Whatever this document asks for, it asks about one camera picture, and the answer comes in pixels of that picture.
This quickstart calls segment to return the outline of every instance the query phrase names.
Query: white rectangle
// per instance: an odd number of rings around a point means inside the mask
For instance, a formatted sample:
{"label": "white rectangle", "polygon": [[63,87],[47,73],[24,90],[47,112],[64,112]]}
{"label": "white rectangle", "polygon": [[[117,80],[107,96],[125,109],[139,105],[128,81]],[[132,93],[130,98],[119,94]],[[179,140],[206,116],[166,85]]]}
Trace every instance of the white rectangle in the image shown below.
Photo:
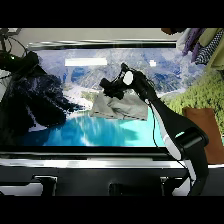
{"label": "white rectangle", "polygon": [[65,59],[65,66],[90,66],[107,65],[106,58],[68,58]]}

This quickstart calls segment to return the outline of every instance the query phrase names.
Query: robotic arm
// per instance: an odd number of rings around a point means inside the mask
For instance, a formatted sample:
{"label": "robotic arm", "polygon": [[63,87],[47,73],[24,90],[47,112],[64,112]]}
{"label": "robotic arm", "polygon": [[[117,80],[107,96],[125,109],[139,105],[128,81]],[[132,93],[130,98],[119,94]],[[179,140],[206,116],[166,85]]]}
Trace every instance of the robotic arm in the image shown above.
{"label": "robotic arm", "polygon": [[169,109],[156,95],[152,81],[135,69],[128,68],[124,63],[118,77],[109,82],[103,78],[100,86],[109,97],[122,99],[123,91],[133,89],[139,98],[151,107],[156,116],[164,144],[175,160],[183,160],[189,176],[175,185],[172,194],[190,181],[188,195],[200,195],[208,176],[208,163],[204,147],[208,144],[208,136],[191,120]]}

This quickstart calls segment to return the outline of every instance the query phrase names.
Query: large display screen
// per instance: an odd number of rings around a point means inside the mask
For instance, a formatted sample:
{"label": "large display screen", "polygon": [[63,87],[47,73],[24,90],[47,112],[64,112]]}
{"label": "large display screen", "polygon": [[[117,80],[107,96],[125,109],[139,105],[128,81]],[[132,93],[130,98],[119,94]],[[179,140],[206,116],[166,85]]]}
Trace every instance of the large display screen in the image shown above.
{"label": "large display screen", "polygon": [[[24,145],[154,147],[150,108],[147,121],[89,116],[94,97],[102,91],[101,79],[113,80],[124,62],[151,79],[157,95],[181,113],[180,96],[203,75],[204,69],[204,65],[191,63],[191,53],[183,57],[175,48],[66,49],[36,53],[41,67],[60,78],[64,96],[81,107],[63,125],[31,128],[23,138]],[[157,121],[155,140],[158,146],[164,146]]]}

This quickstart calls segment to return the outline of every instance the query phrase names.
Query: turquoise water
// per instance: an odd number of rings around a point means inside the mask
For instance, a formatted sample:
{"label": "turquoise water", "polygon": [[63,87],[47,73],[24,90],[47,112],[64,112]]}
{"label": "turquoise water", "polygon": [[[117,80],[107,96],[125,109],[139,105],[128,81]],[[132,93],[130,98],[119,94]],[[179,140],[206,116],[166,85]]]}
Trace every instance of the turquoise water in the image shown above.
{"label": "turquoise water", "polygon": [[[148,109],[148,120],[115,120],[79,114],[64,125],[43,131],[30,132],[22,139],[23,145],[43,146],[155,146],[152,138],[153,115]],[[156,120],[155,140],[164,146]]]}

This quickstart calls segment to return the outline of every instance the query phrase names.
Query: wall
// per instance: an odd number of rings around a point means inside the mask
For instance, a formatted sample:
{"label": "wall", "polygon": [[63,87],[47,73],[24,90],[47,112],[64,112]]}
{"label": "wall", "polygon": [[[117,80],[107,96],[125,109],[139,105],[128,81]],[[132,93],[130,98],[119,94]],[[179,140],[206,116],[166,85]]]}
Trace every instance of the wall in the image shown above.
{"label": "wall", "polygon": [[[14,36],[22,44],[42,41],[66,40],[109,40],[109,39],[170,39],[177,40],[181,34],[167,35],[161,28],[22,28],[18,36]],[[18,56],[23,49],[13,44],[12,53]]]}

